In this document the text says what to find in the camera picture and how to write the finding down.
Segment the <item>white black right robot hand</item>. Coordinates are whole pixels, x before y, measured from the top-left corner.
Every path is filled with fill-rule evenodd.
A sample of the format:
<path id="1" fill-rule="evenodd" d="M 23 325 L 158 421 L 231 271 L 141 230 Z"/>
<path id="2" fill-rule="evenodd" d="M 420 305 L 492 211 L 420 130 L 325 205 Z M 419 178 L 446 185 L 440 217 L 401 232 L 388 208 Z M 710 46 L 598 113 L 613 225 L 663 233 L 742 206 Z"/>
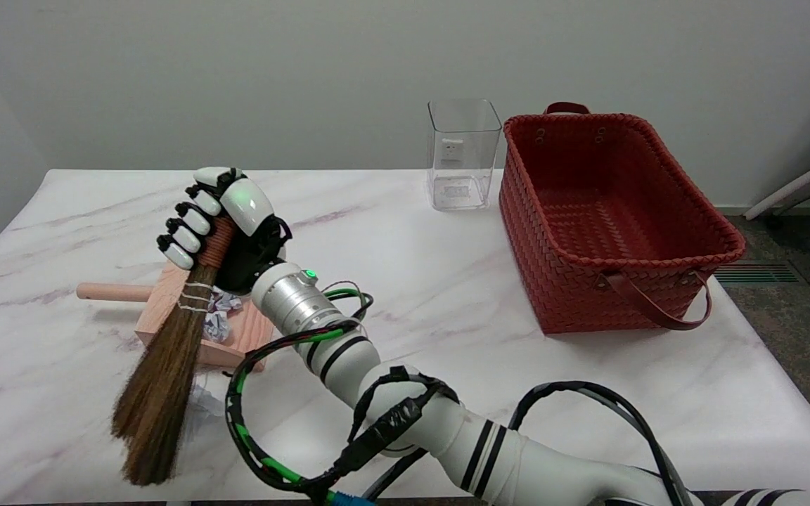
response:
<path id="1" fill-rule="evenodd" d="M 288 224 L 253 179 L 234 167 L 203 167 L 193 171 L 188 199 L 176 205 L 176 216 L 157 238 L 158 249 L 177 267 L 190 271 L 205 258 L 207 240 L 216 239 L 221 219 L 233 231 L 217 273 L 216 286 L 234 295 L 250 293 L 267 269 L 285 261 L 292 237 Z"/>

